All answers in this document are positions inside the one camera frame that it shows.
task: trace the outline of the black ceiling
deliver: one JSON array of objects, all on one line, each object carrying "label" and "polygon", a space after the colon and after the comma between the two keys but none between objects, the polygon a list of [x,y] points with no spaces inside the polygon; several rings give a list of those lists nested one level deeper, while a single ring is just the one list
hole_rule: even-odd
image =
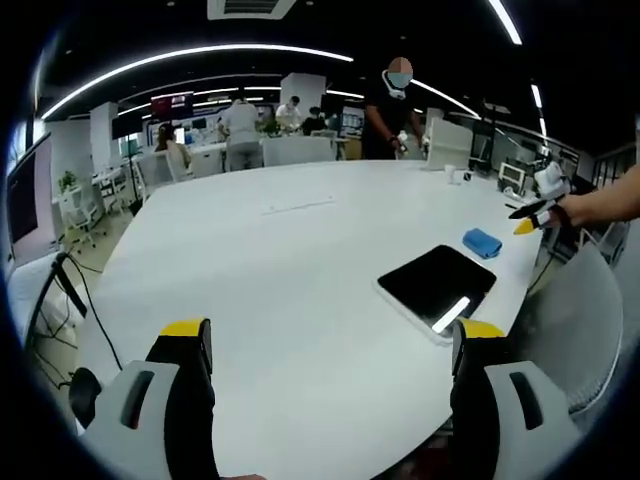
[{"label": "black ceiling", "polygon": [[[352,64],[286,52],[198,54],[143,66],[107,80],[51,118],[86,113],[162,85],[229,74],[320,73],[337,90],[362,93],[363,81],[395,55],[414,77],[479,110],[482,99],[505,105],[505,121],[539,131],[530,90],[540,87],[548,134],[593,153],[633,139],[640,111],[634,2],[502,0],[523,46],[511,44],[488,0],[298,0],[283,20],[218,20],[206,0],[82,2],[52,42],[43,76],[43,113],[65,93],[131,61],[183,48],[225,43],[278,43],[351,56]],[[276,78],[247,79],[277,85]],[[210,80],[189,89],[237,86]],[[458,110],[415,88],[418,107]],[[149,94],[130,100],[146,103]]]}]

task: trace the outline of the face mask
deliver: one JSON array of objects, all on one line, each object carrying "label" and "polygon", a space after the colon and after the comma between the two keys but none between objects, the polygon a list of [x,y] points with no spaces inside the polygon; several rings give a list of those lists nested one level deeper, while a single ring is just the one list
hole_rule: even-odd
[{"label": "face mask", "polygon": [[413,78],[413,74],[411,73],[398,73],[398,72],[388,72],[387,77],[396,88],[406,88],[409,83],[411,83],[411,79]]}]

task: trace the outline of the white cup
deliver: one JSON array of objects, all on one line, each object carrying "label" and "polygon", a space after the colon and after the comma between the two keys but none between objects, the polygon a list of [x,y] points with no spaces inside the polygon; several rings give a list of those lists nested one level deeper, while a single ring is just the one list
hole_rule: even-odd
[{"label": "white cup", "polygon": [[447,182],[449,184],[453,184],[455,183],[453,176],[456,173],[456,167],[455,165],[445,165],[444,166],[444,173],[447,176]]}]

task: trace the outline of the tablet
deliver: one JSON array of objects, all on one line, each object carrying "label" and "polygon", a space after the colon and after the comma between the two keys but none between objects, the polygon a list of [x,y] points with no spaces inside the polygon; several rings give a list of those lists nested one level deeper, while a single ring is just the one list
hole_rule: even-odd
[{"label": "tablet", "polygon": [[445,338],[452,335],[453,321],[469,318],[495,282],[493,273],[446,245],[378,279],[384,290]]}]

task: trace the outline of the air vent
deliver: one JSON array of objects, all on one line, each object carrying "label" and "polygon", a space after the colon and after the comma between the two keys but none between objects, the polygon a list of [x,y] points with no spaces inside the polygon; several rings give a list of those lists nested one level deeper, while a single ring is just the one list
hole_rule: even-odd
[{"label": "air vent", "polygon": [[296,0],[207,0],[209,20],[253,18],[280,20]]}]

